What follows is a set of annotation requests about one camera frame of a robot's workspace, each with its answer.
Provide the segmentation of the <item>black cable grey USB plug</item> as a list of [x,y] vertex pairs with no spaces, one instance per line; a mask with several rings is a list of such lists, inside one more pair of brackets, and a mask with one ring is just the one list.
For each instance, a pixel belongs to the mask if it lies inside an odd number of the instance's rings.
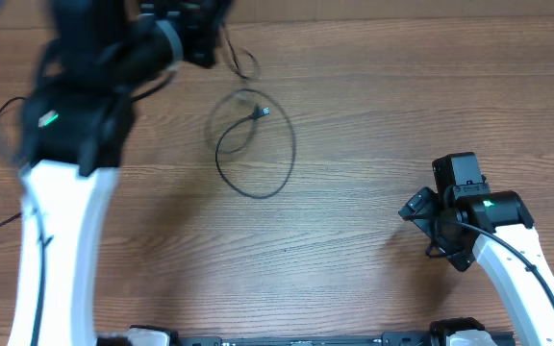
[[[284,111],[284,110],[280,110],[280,114],[282,114],[287,126],[288,126],[288,129],[290,131],[290,139],[291,139],[291,156],[290,156],[290,166],[289,166],[289,170],[286,174],[286,177],[284,179],[283,182],[280,183],[280,185],[273,191],[271,192],[268,192],[267,194],[252,194],[252,193],[249,193],[249,192],[246,192],[244,190],[242,190],[241,188],[239,188],[238,186],[236,186],[235,184],[233,184],[225,175],[225,173],[223,172],[222,168],[221,168],[221,165],[220,165],[220,162],[219,162],[219,155],[220,154],[225,154],[225,155],[233,155],[239,151],[242,151],[243,149],[245,149],[253,140],[254,136],[255,136],[255,133],[257,132],[257,128],[258,128],[258,121],[263,118],[263,117],[266,117],[266,116],[269,116],[271,114],[271,110],[270,108],[263,108],[261,107],[260,105],[256,105],[253,109],[253,111],[237,120],[234,124],[232,124],[231,126],[229,126],[220,136],[220,138],[218,139],[216,145],[215,145],[215,149],[214,149],[214,163],[215,163],[215,167],[216,167],[216,170],[217,170],[217,173],[219,175],[219,177],[222,179],[222,181],[228,186],[230,187],[231,189],[233,189],[236,193],[238,193],[239,195],[241,196],[244,196],[244,197],[247,197],[247,198],[251,198],[251,199],[256,199],[256,200],[264,200],[264,199],[268,199],[268,198],[271,198],[275,195],[277,195],[279,192],[281,192],[283,190],[283,188],[287,185],[287,183],[289,182],[290,180],[290,177],[291,177],[291,174],[293,172],[293,168],[295,166],[295,161],[296,161],[296,155],[297,155],[297,143],[296,143],[296,133],[295,133],[295,130],[294,130],[294,127],[293,127],[293,124],[290,120],[290,117],[288,116],[288,114]],[[225,139],[225,137],[227,135],[229,135],[232,131],[234,131],[237,127],[239,127],[240,125],[246,123],[246,122],[251,122],[252,125],[250,127],[250,131],[248,132],[246,138],[245,138],[245,141],[243,142],[243,144],[241,144],[239,147],[237,147],[236,149],[233,149],[233,150],[230,150],[230,151],[222,151],[221,150],[221,144],[223,142],[223,140]]]

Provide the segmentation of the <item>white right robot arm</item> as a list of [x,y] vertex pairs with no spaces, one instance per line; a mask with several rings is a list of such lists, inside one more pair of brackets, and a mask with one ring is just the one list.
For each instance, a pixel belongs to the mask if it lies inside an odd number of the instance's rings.
[[399,212],[429,237],[426,256],[460,272],[478,263],[520,343],[554,345],[554,275],[520,196],[491,191],[472,152],[438,158],[432,168],[435,188],[422,188]]

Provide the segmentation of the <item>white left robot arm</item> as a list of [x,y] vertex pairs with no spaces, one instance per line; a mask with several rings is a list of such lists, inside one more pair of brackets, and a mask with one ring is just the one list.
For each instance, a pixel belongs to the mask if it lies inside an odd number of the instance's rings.
[[104,219],[143,85],[178,62],[209,68],[227,1],[54,1],[57,31],[20,116],[22,241],[12,345],[173,345],[172,330],[99,334],[93,295]]

